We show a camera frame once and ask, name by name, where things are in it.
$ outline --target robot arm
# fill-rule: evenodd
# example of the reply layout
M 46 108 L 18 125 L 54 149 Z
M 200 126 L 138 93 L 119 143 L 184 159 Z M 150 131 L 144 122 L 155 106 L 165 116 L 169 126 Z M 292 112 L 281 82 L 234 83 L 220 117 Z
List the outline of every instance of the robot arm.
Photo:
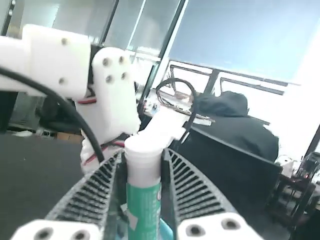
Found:
M 27 25 L 22 39 L 0 37 L 0 66 L 30 77 L 54 90 L 64 98 L 75 101 L 77 111 L 92 129 L 99 144 L 108 143 L 122 133 L 137 133 L 140 119 L 137 112 L 132 65 L 121 49 L 94 48 L 83 35 Z M 0 75 L 2 91 L 27 92 L 31 96 L 43 96 L 27 85 Z M 180 139 L 182 125 L 187 116 L 172 109 L 161 108 L 141 135 L 144 139 L 157 136 L 162 148 Z M 81 160 L 85 172 L 97 169 L 99 162 L 89 141 L 82 142 Z M 118 148 L 104 151 L 109 159 Z M 236 230 L 227 232 L 221 226 L 221 218 L 237 218 Z M 261 239 L 239 216 L 212 215 L 182 222 L 178 227 L 179 240 L 193 239 Z M 36 220 L 17 230 L 12 240 L 21 239 L 92 239 L 101 238 L 98 227 L 81 222 Z
M 0 37 L 0 66 L 30 77 L 75 101 L 76 109 L 92 129 L 99 144 L 131 135 L 140 127 L 137 113 L 134 75 L 129 57 L 113 47 L 91 46 L 87 36 L 26 25 L 22 39 Z M 10 78 L 0 76 L 2 91 L 41 92 Z M 105 151 L 108 159 L 118 148 Z M 86 160 L 94 151 L 85 138 L 82 142 L 82 169 L 99 167 L 97 159 Z

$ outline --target red wire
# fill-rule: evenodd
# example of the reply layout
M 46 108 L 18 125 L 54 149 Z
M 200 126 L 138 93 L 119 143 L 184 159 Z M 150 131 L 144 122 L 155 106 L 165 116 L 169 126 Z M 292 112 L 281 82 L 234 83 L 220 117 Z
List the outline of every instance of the red wire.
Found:
M 96 98 L 88 99 L 88 100 L 82 100 L 78 101 L 78 104 L 95 104 L 97 102 Z
M 124 142 L 114 142 L 113 143 L 114 145 L 117 145 L 117 146 L 119 146 L 119 147 L 122 147 L 122 148 L 124 148 L 125 147 L 125 143 Z M 101 148 L 101 150 L 102 151 L 104 151 L 104 150 L 106 150 L 107 148 L 108 148 L 109 146 L 105 146 L 105 147 L 103 147 L 103 148 Z M 94 153 L 94 154 L 92 154 L 87 160 L 85 160 L 85 162 L 84 162 L 84 166 L 85 165 L 87 165 L 88 163 L 90 163 L 90 162 L 92 162 L 95 158 L 97 157 L 97 155 Z

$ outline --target dark floor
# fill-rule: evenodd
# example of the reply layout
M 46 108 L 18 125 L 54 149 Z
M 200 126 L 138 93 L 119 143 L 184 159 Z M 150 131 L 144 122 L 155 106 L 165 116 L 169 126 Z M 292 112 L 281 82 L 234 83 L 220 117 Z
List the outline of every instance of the dark floor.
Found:
M 79 144 L 67 141 L 0 135 L 0 239 L 10 239 L 15 229 L 44 218 L 55 203 L 82 177 Z M 168 191 L 162 195 L 162 218 L 173 226 Z M 288 240 L 289 233 L 265 216 L 252 219 L 265 240 Z M 318 239 L 320 212 L 301 228 L 303 240 Z

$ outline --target person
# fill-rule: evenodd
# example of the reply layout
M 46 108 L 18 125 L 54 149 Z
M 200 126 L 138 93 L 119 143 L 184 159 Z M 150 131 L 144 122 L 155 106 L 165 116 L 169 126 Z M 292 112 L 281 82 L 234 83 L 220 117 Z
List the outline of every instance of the person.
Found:
M 210 126 L 194 127 L 231 145 L 274 162 L 278 157 L 279 139 L 263 123 L 248 116 L 248 100 L 240 93 L 226 91 L 221 96 L 198 98 L 198 113 L 210 117 Z

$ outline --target office chair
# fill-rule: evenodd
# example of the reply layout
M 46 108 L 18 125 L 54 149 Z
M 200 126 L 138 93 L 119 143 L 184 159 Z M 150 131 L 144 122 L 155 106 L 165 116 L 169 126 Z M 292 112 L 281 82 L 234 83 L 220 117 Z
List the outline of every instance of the office chair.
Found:
M 263 232 L 265 205 L 282 167 L 196 127 L 178 153 L 203 172 L 258 233 Z

